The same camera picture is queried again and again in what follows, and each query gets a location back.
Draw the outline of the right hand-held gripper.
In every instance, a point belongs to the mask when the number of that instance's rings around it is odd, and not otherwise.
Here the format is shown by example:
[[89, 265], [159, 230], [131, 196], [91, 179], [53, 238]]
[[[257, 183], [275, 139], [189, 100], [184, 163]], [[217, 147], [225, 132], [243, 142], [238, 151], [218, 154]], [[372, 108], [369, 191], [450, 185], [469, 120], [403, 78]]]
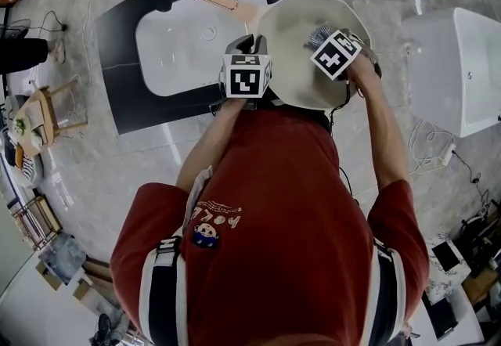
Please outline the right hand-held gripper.
[[313, 50], [310, 60], [330, 80], [337, 79], [362, 51], [357, 37], [350, 37], [341, 30], [315, 29], [309, 37]]

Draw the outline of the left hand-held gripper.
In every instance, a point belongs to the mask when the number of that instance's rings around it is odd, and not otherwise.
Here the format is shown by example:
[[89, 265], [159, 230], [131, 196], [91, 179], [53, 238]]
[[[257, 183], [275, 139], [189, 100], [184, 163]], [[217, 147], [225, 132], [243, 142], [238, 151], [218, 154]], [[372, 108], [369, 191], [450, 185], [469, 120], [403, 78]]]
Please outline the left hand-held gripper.
[[254, 42], [254, 36], [247, 34], [227, 45], [221, 69], [226, 98], [260, 99], [271, 80], [272, 60], [265, 36], [258, 35]]

